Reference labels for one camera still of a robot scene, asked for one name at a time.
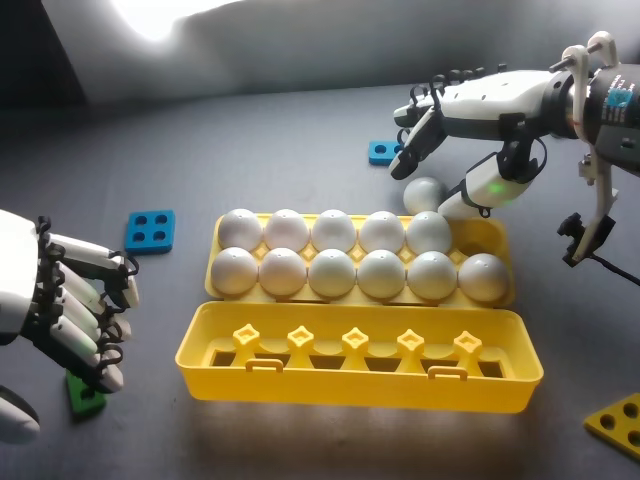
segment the egg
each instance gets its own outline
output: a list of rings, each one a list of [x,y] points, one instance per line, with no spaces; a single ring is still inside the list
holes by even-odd
[[[262,259],[260,285],[272,295],[292,295],[307,281],[304,260],[289,248],[274,248]]]
[[[246,250],[229,247],[211,264],[211,283],[226,295],[239,295],[258,281],[258,264]]]
[[[237,208],[220,220],[218,241],[222,248],[239,247],[254,250],[262,242],[262,225],[255,213]]]
[[[278,210],[264,227],[264,241],[271,249],[288,248],[299,252],[309,243],[309,227],[298,212]]]
[[[336,248],[348,252],[356,244],[356,228],[340,210],[327,210],[318,216],[311,229],[311,243],[318,250]]]
[[[325,297],[340,297],[356,283],[356,269],[351,258],[341,250],[330,248],[314,257],[309,266],[309,286]]]
[[[388,250],[374,250],[360,262],[358,286],[375,298],[390,298],[404,288],[404,264]]]
[[[407,284],[413,293],[426,300],[448,297],[458,286],[453,262],[440,252],[425,252],[411,262]]]
[[[360,227],[360,246],[365,252],[374,250],[397,252],[403,244],[404,227],[393,213],[372,213]]]
[[[437,212],[444,200],[446,188],[435,178],[422,177],[411,181],[404,189],[402,201],[411,215]]]
[[[453,237],[446,218],[436,212],[421,212],[411,219],[407,227],[407,245],[413,253],[447,253]]]
[[[458,271],[462,292],[479,302],[495,302],[509,290],[509,271],[495,255],[479,253],[469,257]]]

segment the robotic hand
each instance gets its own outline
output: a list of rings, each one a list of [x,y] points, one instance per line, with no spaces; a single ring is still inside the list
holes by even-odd
[[[139,303],[137,262],[50,228],[48,218],[35,225],[0,210],[0,345],[21,335],[89,387],[117,392],[117,344],[131,336],[122,313]],[[82,277],[102,280],[105,293]],[[39,429],[33,408],[0,385],[0,441],[25,443]]]
[[[596,52],[604,66],[590,78],[589,55]],[[488,217],[491,209],[521,195],[544,168],[547,150],[540,137],[579,138],[589,145],[579,173],[589,185],[595,183],[597,209],[586,228],[577,213],[560,226],[560,235],[573,238],[564,260],[575,266],[593,258],[610,268],[593,252],[615,224],[608,216],[617,195],[611,166],[640,175],[640,66],[620,64],[613,37],[598,32],[587,47],[567,48],[548,72],[505,70],[499,65],[489,76],[482,68],[453,70],[414,87],[411,103],[394,112],[396,124],[405,127],[398,141],[410,133],[389,166],[391,176],[411,175],[447,136],[501,140],[502,150],[471,167],[438,209],[448,218]],[[423,95],[416,95],[418,88]],[[529,158],[534,141],[544,149],[541,163]]]

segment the gray table surface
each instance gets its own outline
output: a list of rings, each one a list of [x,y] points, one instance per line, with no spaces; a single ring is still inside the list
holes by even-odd
[[[203,403],[174,355],[203,289],[216,219],[232,208],[404,212],[374,139],[395,138],[407,87],[246,96],[154,108],[0,118],[0,208],[53,218],[56,232],[121,248],[128,214],[174,209],[174,250],[140,259],[125,389],[74,424],[60,367],[19,339],[0,348],[0,383],[36,408],[42,435],[0,445],[3,479],[637,478],[633,460],[591,437],[590,413],[640,390],[637,287],[594,262],[570,269],[556,235],[595,193],[577,176],[577,141],[549,138],[530,191],[495,212],[507,226],[513,309],[545,368],[518,415]],[[448,139],[413,176],[456,184],[495,145]],[[619,223],[602,255],[640,273],[638,180],[617,172]]]

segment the blue toy block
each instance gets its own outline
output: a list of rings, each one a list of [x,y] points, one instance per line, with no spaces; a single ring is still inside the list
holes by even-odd
[[[369,163],[388,167],[400,150],[398,142],[369,142]]]
[[[173,248],[175,228],[173,210],[133,212],[129,215],[124,249],[133,255],[167,253]]]

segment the green toy block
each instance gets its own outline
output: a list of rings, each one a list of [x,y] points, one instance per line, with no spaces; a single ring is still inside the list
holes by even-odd
[[[95,415],[107,404],[104,394],[87,387],[82,380],[67,370],[67,388],[71,410],[76,418]]]

